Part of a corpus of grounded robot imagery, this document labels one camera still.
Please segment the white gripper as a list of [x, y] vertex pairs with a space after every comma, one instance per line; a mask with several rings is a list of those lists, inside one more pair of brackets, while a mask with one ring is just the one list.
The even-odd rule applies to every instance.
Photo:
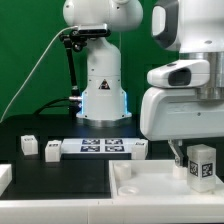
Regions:
[[224, 136], [224, 101], [198, 100], [194, 89], [149, 88], [142, 99], [140, 130], [151, 141], [169, 140], [175, 164], [184, 165], [184, 139]]

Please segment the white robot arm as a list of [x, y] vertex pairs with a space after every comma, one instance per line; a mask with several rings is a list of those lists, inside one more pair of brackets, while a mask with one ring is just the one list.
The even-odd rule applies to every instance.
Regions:
[[[71, 47], [87, 52], [78, 118], [99, 126], [127, 118], [121, 54], [106, 37], [140, 25], [139, 0], [66, 0], [63, 17]], [[182, 140], [224, 136], [224, 0], [157, 0], [151, 34], [179, 58], [148, 72], [140, 130], [151, 141], [168, 141], [184, 165]]]

